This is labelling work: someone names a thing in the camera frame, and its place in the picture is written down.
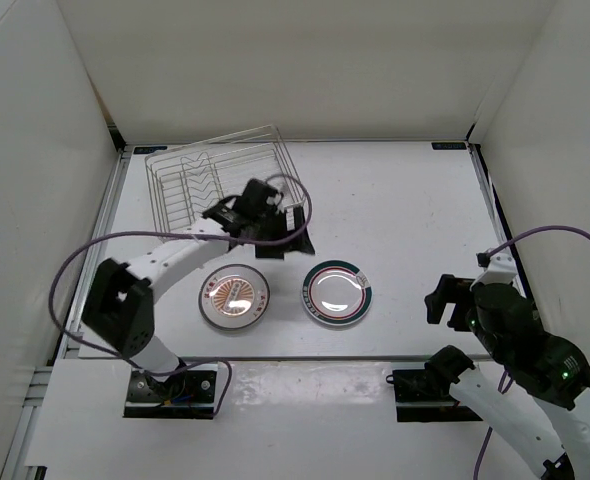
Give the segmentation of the orange sunburst plate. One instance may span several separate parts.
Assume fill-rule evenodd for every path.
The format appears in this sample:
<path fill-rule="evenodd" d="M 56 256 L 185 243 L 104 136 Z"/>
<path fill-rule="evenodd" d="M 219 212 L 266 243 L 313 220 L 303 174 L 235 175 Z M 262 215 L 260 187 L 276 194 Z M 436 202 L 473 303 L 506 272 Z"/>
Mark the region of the orange sunburst plate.
<path fill-rule="evenodd" d="M 255 324 L 264 315 L 270 300 L 268 284 L 239 276 L 210 280 L 199 295 L 199 308 L 213 327 L 235 331 Z"/>
<path fill-rule="evenodd" d="M 262 319 L 270 302 L 265 276 L 245 264 L 229 264 L 211 272 L 198 295 L 199 311 L 211 327 L 238 331 Z"/>

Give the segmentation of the green rimmed plate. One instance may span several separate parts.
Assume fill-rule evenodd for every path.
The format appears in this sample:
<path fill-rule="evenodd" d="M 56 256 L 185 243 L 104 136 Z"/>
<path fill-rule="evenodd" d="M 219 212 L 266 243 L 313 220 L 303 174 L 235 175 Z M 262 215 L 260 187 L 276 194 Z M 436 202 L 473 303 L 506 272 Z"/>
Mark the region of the green rimmed plate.
<path fill-rule="evenodd" d="M 373 303 L 368 277 L 343 260 L 327 260 L 311 268 L 302 281 L 300 295 L 309 317 L 335 330 L 358 324 Z"/>

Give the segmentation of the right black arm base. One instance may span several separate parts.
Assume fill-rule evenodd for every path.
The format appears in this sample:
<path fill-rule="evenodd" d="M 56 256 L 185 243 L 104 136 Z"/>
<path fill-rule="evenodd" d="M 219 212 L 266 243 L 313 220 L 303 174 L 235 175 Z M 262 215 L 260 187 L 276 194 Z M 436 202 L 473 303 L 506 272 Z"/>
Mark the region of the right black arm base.
<path fill-rule="evenodd" d="M 393 370 L 386 376 L 393 387 L 398 423 L 481 422 L 482 419 L 447 393 L 428 383 L 419 369 Z"/>

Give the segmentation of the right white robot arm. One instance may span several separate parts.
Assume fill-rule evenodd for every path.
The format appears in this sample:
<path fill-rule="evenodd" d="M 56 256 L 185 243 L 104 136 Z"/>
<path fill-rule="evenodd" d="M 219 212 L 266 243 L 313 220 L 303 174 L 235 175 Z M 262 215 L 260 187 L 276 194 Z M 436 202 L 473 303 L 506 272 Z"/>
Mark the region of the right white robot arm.
<path fill-rule="evenodd" d="M 547 332 L 534 304 L 510 284 L 441 276 L 425 298 L 427 320 L 447 305 L 456 331 L 471 332 L 490 357 L 548 417 L 537 426 L 501 394 L 458 348 L 425 364 L 424 387 L 435 399 L 461 402 L 497 432 L 540 479 L 590 479 L 590 366 L 572 342 Z"/>

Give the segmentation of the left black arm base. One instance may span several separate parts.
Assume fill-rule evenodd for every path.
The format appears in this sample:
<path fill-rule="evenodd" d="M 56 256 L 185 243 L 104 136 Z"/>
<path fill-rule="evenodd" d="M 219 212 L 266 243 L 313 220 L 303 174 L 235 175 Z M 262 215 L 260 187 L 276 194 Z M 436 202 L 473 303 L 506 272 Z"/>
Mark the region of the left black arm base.
<path fill-rule="evenodd" d="M 212 420 L 216 406 L 216 364 L 205 364 L 160 383 L 132 371 L 122 416 L 127 419 Z"/>

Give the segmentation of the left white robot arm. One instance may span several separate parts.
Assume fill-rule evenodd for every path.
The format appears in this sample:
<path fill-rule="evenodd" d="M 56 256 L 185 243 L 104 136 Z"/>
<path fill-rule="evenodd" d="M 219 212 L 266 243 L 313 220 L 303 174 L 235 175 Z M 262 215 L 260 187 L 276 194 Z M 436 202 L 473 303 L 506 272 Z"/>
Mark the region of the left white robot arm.
<path fill-rule="evenodd" d="M 95 272 L 81 321 L 103 340 L 101 350 L 150 377 L 163 400 L 181 395 L 187 365 L 155 334 L 155 305 L 177 282 L 208 262 L 244 245 L 258 259 L 281 260 L 315 249 L 307 227 L 311 199 L 282 205 L 282 191 L 269 179 L 252 178 L 201 213 L 183 231 L 160 233 L 163 244 L 124 262 L 109 258 Z"/>

